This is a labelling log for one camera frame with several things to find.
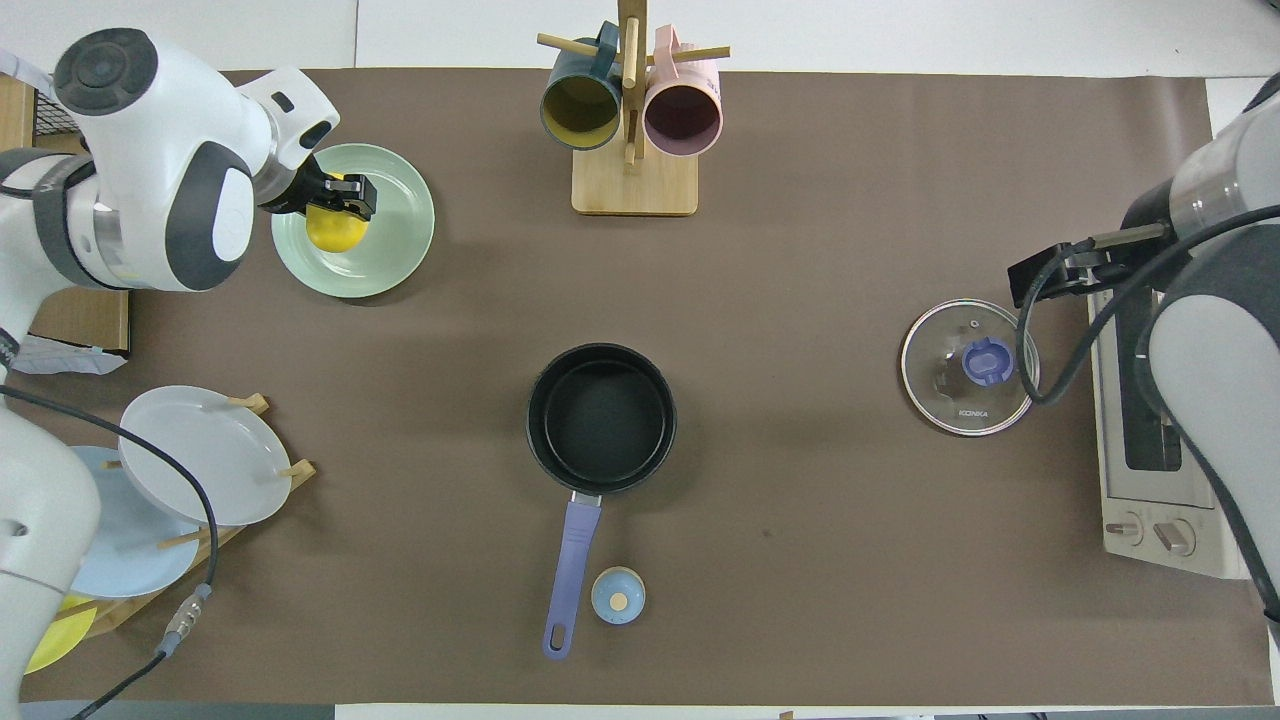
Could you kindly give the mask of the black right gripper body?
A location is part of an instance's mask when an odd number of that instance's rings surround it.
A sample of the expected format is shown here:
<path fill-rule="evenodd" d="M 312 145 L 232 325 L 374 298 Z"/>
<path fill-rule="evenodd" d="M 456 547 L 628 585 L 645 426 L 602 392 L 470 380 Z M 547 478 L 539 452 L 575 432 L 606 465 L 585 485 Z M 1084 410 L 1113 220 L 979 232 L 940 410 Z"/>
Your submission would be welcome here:
<path fill-rule="evenodd" d="M 1171 225 L 1134 225 L 1093 234 L 1070 245 L 1065 270 L 1071 279 L 1071 292 L 1112 290 L 1178 241 L 1179 236 Z"/>

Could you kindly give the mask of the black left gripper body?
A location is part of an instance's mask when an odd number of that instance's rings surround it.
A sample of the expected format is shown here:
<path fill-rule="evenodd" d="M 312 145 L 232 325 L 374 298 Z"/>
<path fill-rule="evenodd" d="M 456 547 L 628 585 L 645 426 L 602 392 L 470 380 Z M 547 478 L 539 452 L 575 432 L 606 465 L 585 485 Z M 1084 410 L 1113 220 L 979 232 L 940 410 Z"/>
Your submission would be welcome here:
<path fill-rule="evenodd" d="M 262 168 L 262 210 L 270 214 L 292 214 L 300 210 L 292 186 L 297 168 L 265 164 Z"/>

